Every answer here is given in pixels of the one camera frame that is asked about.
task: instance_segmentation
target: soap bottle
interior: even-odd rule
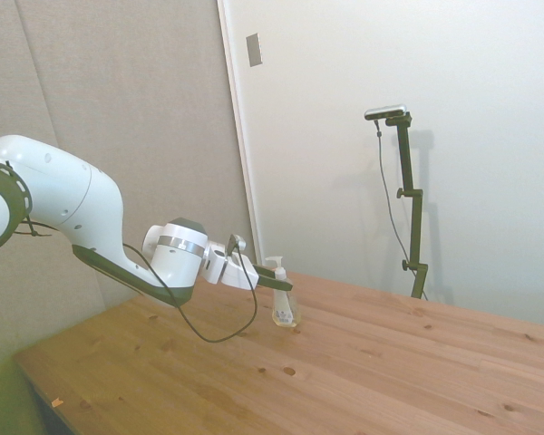
[[[276,261],[277,268],[274,269],[274,277],[280,281],[292,282],[287,278],[287,271],[282,267],[281,256],[269,256],[267,261]],[[292,291],[285,292],[283,290],[274,289],[274,306],[272,308],[272,319],[278,326],[294,328],[300,323],[300,310],[296,303],[296,298]]]

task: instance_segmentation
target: robotic arm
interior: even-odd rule
[[[150,270],[125,255],[122,215],[121,192],[100,169],[37,140],[0,138],[0,247],[30,217],[61,231],[88,266],[170,305],[190,300],[198,274],[242,289],[285,284],[234,251],[245,247],[241,237],[224,247],[209,241],[201,224],[179,217],[151,227],[143,242],[143,254],[174,301]]]

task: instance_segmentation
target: wooden table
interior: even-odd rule
[[[303,314],[202,342],[138,296],[16,355],[84,434],[544,434],[544,326],[290,274]],[[250,292],[198,282],[184,305],[210,337]]]

